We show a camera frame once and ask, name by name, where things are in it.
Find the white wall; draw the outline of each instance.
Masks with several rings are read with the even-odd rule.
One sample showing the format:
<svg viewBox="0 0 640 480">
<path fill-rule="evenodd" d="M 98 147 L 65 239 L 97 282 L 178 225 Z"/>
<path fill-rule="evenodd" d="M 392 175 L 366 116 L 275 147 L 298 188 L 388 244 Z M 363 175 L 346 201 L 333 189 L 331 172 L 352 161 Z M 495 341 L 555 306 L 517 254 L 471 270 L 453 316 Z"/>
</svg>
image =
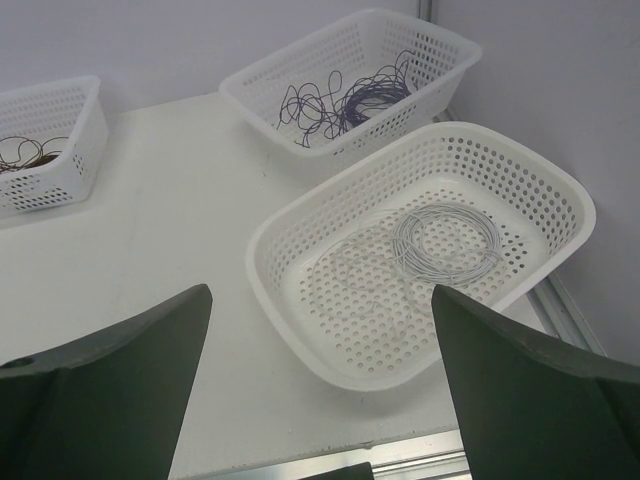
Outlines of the white wall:
<svg viewBox="0 0 640 480">
<path fill-rule="evenodd" d="M 351 12 L 416 0 L 3 0 L 0 91 L 87 73 L 108 113 L 217 90 Z"/>
<path fill-rule="evenodd" d="M 605 351 L 640 365 L 640 2 L 447 0 L 438 23 L 484 48 L 456 112 L 593 197 L 596 230 L 558 274 Z"/>
</svg>

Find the wire coil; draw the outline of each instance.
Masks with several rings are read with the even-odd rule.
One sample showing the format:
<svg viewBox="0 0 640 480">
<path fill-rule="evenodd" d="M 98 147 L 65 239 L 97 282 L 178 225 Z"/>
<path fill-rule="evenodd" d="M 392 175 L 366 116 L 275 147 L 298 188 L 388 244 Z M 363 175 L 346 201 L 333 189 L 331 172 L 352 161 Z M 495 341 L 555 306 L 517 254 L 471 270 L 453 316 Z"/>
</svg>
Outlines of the wire coil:
<svg viewBox="0 0 640 480">
<path fill-rule="evenodd" d="M 489 217 L 471 207 L 437 203 L 409 212 L 384 212 L 399 217 L 391 228 L 382 225 L 386 220 L 380 225 L 363 226 L 330 246 L 315 262 L 310 278 L 311 295 L 322 315 L 362 321 L 382 314 L 394 337 L 402 338 L 407 325 L 416 318 L 432 317 L 430 301 L 419 301 L 416 285 L 439 283 L 464 287 L 488 274 L 502 260 L 498 228 Z M 429 253 L 432 244 L 444 238 L 429 236 L 434 225 L 450 230 L 446 235 L 450 241 L 447 248 L 453 253 L 446 256 Z M 469 241 L 472 231 L 481 238 L 474 240 L 473 245 Z M 326 274 L 327 265 L 330 278 Z M 337 311 L 326 298 L 331 282 L 339 285 L 343 294 L 357 293 L 360 301 L 365 300 L 366 307 L 361 305 L 356 312 L 346 308 Z M 390 289 L 397 289 L 394 300 L 386 298 Z M 393 310 L 397 312 L 400 301 L 407 310 L 397 316 Z"/>
<path fill-rule="evenodd" d="M 440 221 L 457 237 L 460 249 L 447 257 L 436 257 L 428 252 L 430 224 Z M 468 225 L 482 236 L 487 247 L 470 249 L 460 238 L 457 221 Z M 440 203 L 426 205 L 407 213 L 393 230 L 393 252 L 407 274 L 429 283 L 459 287 L 486 275 L 500 259 L 500 232 L 482 212 L 459 204 Z M 479 262 L 472 262 L 479 253 Z"/>
<path fill-rule="evenodd" d="M 318 132 L 327 140 L 336 139 L 411 95 L 406 77 L 412 55 L 409 50 L 400 52 L 393 65 L 359 78 L 341 97 L 337 97 L 343 86 L 339 70 L 329 74 L 328 93 L 323 94 L 313 82 L 300 87 L 289 85 L 276 129 L 295 123 L 302 131 L 302 139 L 295 143 L 305 148 L 311 148 L 311 137 Z"/>
<path fill-rule="evenodd" d="M 52 162 L 62 153 L 62 149 L 49 146 L 47 151 L 45 147 L 52 142 L 62 142 L 67 139 L 68 137 L 53 137 L 42 143 L 20 135 L 11 135 L 0 139 L 0 174 L 41 167 L 42 165 Z M 31 153 L 27 157 L 25 152 L 29 150 Z"/>
</svg>

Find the coiled wire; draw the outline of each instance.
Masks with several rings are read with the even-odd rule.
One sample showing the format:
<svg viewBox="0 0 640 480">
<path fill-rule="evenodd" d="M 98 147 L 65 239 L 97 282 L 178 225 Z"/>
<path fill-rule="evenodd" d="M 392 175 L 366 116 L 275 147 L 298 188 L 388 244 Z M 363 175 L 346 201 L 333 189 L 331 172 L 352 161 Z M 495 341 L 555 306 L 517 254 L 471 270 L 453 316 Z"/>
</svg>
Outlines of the coiled wire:
<svg viewBox="0 0 640 480">
<path fill-rule="evenodd" d="M 329 74 L 327 93 L 324 94 L 313 82 L 299 87 L 289 85 L 280 105 L 276 129 L 296 124 L 302 138 L 295 143 L 305 148 L 311 148 L 311 137 L 316 133 L 327 140 L 336 139 L 411 95 L 407 71 L 413 55 L 413 52 L 403 50 L 393 65 L 383 66 L 370 77 L 359 78 L 342 96 L 338 96 L 342 90 L 342 72 L 339 70 Z"/>
<path fill-rule="evenodd" d="M 460 238 L 454 221 L 476 230 L 486 243 L 486 248 L 473 249 Z M 428 252 L 428 227 L 440 222 L 457 237 L 459 249 L 447 257 L 434 256 Z M 392 234 L 392 249 L 402 269 L 417 280 L 460 287 L 486 275 L 501 258 L 500 232 L 495 224 L 482 212 L 460 204 L 438 203 L 417 208 L 395 225 Z M 470 259 L 480 254 L 479 262 Z"/>
<path fill-rule="evenodd" d="M 62 153 L 62 148 L 64 148 L 62 140 L 67 139 L 68 137 L 54 137 L 46 142 L 40 143 L 37 140 L 20 135 L 10 135 L 1 138 L 0 174 L 41 167 L 42 165 L 52 162 Z"/>
</svg>

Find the white wire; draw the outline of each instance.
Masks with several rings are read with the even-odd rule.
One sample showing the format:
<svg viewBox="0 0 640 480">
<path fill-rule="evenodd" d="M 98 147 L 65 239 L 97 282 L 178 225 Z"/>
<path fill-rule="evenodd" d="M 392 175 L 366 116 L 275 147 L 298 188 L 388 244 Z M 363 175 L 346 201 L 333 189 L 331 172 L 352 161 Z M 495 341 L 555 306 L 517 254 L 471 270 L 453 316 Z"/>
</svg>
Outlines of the white wire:
<svg viewBox="0 0 640 480">
<path fill-rule="evenodd" d="M 451 225 L 452 220 L 466 224 L 480 233 L 486 248 L 469 248 L 460 232 Z M 428 252 L 428 228 L 435 222 L 446 224 L 454 232 L 460 248 L 448 257 L 437 257 Z M 475 282 L 493 269 L 501 258 L 500 232 L 489 217 L 473 208 L 455 204 L 438 203 L 419 207 L 402 217 L 393 229 L 393 252 L 409 275 L 429 283 L 460 287 Z M 481 261 L 471 265 L 470 259 L 480 254 Z"/>
<path fill-rule="evenodd" d="M 404 213 L 403 210 L 388 210 L 393 215 Z M 486 248 L 471 248 L 462 238 L 453 220 L 462 222 L 480 233 Z M 427 231 L 434 222 L 446 225 L 458 243 L 458 249 L 447 257 L 436 257 L 428 253 L 430 238 Z M 392 257 L 372 254 L 371 249 L 384 246 L 391 247 Z M 474 255 L 481 255 L 481 260 L 471 264 Z M 380 287 L 360 286 L 350 278 L 353 271 L 377 270 L 384 274 L 387 287 L 394 280 L 398 282 L 404 300 L 410 307 L 407 317 L 396 319 L 390 308 L 377 300 L 371 300 L 370 308 L 359 312 L 344 312 L 338 314 L 336 308 L 325 307 L 322 288 L 317 278 L 318 265 L 329 258 L 332 280 L 343 288 L 355 292 L 373 293 Z M 351 235 L 332 244 L 325 250 L 313 265 L 310 278 L 310 294 L 316 310 L 328 318 L 348 320 L 353 318 L 368 318 L 379 315 L 382 311 L 387 317 L 391 330 L 396 338 L 406 334 L 407 325 L 412 318 L 412 312 L 431 317 L 428 305 L 421 305 L 415 298 L 413 285 L 418 283 L 440 283 L 460 287 L 473 283 L 486 275 L 502 259 L 500 233 L 493 222 L 481 212 L 452 203 L 438 203 L 419 207 L 404 213 L 395 226 L 389 230 L 381 225 L 361 227 Z"/>
</svg>

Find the perforated basket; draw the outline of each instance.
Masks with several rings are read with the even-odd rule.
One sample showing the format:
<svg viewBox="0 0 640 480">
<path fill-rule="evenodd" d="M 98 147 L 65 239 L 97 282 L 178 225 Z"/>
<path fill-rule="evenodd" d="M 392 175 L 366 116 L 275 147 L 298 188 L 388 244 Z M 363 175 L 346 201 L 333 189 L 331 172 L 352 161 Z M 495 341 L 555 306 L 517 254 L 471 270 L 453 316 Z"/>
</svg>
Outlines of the perforated basket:
<svg viewBox="0 0 640 480">
<path fill-rule="evenodd" d="M 271 322 L 326 381 L 359 391 L 387 389 L 440 358 L 432 317 L 411 313 L 399 282 L 380 284 L 380 271 L 365 265 L 356 280 L 372 290 L 345 288 L 326 256 L 363 226 L 391 228 L 402 212 L 437 202 L 472 207 L 499 229 L 501 260 L 460 288 L 498 311 L 566 260 L 595 225 L 591 198 L 576 180 L 483 127 L 429 125 L 374 153 L 269 218 L 247 252 L 249 280 Z M 443 257 L 453 236 L 485 246 L 473 231 L 433 224 L 427 233 L 429 248 Z M 384 248 L 377 253 L 389 254 Z M 429 312 L 433 287 L 411 285 L 413 299 Z M 358 316 L 374 302 L 388 309 L 395 326 L 385 312 Z M 345 319 L 345 313 L 353 316 Z"/>
<path fill-rule="evenodd" d="M 108 136 L 99 86 L 97 77 L 86 76 L 0 94 L 0 138 L 16 135 L 44 143 L 69 137 L 52 162 L 0 175 L 0 217 L 89 195 Z M 14 152 L 0 145 L 0 153 Z"/>
<path fill-rule="evenodd" d="M 401 102 L 334 140 L 314 134 L 311 148 L 296 144 L 302 131 L 295 122 L 276 128 L 289 85 L 313 82 L 327 93 L 329 74 L 339 70 L 346 90 L 356 79 L 393 65 L 405 50 L 414 53 L 408 57 L 407 83 L 415 92 Z M 465 70 L 480 56 L 479 45 L 437 25 L 386 10 L 364 10 L 230 76 L 220 92 L 269 139 L 314 163 L 330 163 L 336 173 L 445 110 Z"/>
</svg>

